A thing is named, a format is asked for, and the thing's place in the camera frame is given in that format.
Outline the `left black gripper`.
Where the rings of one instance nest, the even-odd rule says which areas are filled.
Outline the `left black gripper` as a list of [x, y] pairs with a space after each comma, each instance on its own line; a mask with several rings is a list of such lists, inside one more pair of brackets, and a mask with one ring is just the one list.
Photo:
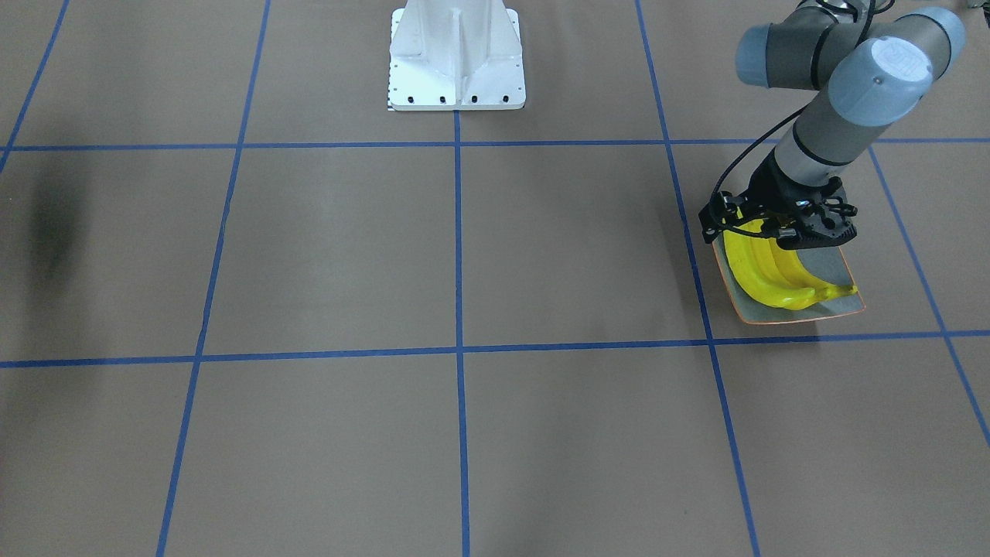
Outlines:
[[841, 177], [828, 177], [823, 186], [804, 186], [786, 176], [770, 154], [742, 195], [713, 193], [699, 211], [699, 222], [706, 244], [722, 233], [739, 232], [747, 222], [763, 220], [756, 231], [773, 237], [781, 249], [821, 249], [855, 239], [856, 214]]

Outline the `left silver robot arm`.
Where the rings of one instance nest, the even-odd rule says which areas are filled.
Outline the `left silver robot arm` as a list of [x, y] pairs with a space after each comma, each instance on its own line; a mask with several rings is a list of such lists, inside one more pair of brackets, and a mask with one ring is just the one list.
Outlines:
[[965, 25], [923, 7], [874, 21], [867, 1], [803, 1], [782, 22], [747, 29], [736, 50], [743, 84], [813, 91], [739, 195], [715, 187], [700, 210], [704, 241], [746, 235], [796, 251], [855, 239], [857, 208], [842, 172], [908, 115], [961, 55]]

